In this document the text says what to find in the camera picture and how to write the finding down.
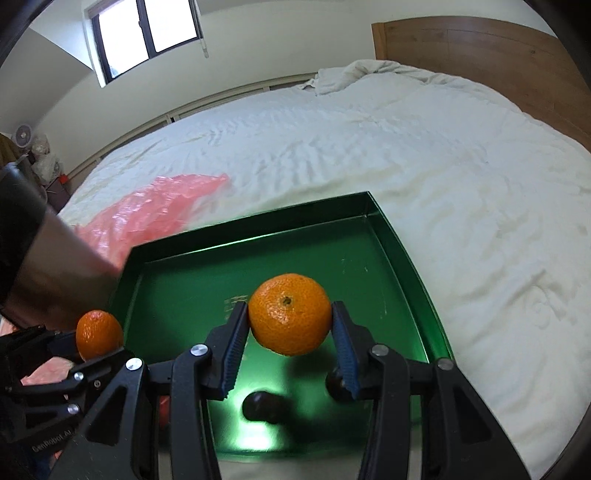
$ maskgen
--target black robotic claw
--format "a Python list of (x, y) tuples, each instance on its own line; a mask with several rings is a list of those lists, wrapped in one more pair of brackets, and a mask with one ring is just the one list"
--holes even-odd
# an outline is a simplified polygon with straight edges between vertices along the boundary
[[(76, 366), (63, 382), (31, 387), (19, 379), (58, 352), (74, 357), (73, 336), (35, 328), (2, 338), (0, 433), (45, 455), (65, 445), (50, 480), (157, 480), (158, 399), (170, 395), (173, 478), (219, 480), (207, 402), (223, 400), (234, 387), (248, 332), (247, 306), (239, 302), (225, 325), (175, 360), (145, 365), (120, 349)], [(354, 324), (339, 301), (332, 336), (339, 367), (329, 392), (341, 401), (374, 401), (359, 480), (407, 478), (411, 395), (422, 402), (421, 480), (529, 480), (505, 432), (451, 359), (405, 359)], [(337, 395), (341, 385), (346, 395)]]
[(359, 480), (404, 480), (410, 453), (410, 396), (420, 395), (421, 480), (530, 480), (515, 448), (455, 362), (406, 360), (374, 341), (333, 303), (333, 339), (344, 386), (374, 408)]
[(220, 478), (213, 449), (208, 400), (234, 387), (248, 337), (246, 303), (205, 343), (175, 360), (145, 365), (128, 358), (90, 408), (56, 463), (54, 480), (156, 480), (158, 398), (170, 393), (170, 443), (174, 478)]

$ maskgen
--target pink bag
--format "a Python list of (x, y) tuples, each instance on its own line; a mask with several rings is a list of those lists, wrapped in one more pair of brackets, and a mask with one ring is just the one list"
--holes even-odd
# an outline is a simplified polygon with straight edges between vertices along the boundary
[(136, 245), (179, 233), (195, 200), (213, 193), (227, 180), (226, 174), (157, 177), (98, 213), (88, 225), (74, 227), (76, 235), (122, 268)]

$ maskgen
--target white wall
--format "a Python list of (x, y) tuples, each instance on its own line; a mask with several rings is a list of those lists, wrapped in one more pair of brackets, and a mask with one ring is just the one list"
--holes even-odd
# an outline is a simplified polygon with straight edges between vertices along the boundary
[(554, 35), (552, 29), (524, 0), (362, 0), (370, 23), (414, 17), (460, 15), (484, 17), (525, 25)]
[(33, 20), (31, 28), (87, 67), (92, 67), (86, 47), (82, 19), (80, 0), (53, 0)]
[(73, 86), (93, 72), (30, 28), (0, 68), (0, 131), (33, 128)]
[[(245, 0), (217, 1), (229, 5)], [(209, 59), (193, 42), (149, 60), (102, 89), (96, 76), (88, 76), (45, 116), (39, 129), (71, 171), (121, 135), (198, 98), (373, 58), (372, 22), (429, 15), (497, 18), (551, 32), (523, 0), (288, 0), (244, 5), (203, 15)]]

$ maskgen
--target wooden headboard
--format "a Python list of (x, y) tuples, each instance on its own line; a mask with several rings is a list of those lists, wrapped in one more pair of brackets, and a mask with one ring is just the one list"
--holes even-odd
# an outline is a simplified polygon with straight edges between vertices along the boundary
[(410, 18), (372, 30), (378, 60), (483, 83), (591, 151), (591, 91), (552, 35), (476, 17)]

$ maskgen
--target bed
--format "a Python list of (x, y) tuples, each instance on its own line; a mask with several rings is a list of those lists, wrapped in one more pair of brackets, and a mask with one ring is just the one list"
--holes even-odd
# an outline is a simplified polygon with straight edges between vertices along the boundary
[[(437, 17), (373, 29), (377, 60), (138, 139), (109, 154), (60, 216), (86, 224), (154, 177), (182, 173), (231, 180), (187, 229), (371, 191), (459, 366), (537, 480), (591, 401), (589, 90), (560, 43), (526, 27)], [(344, 478), (357, 461), (339, 461)]]

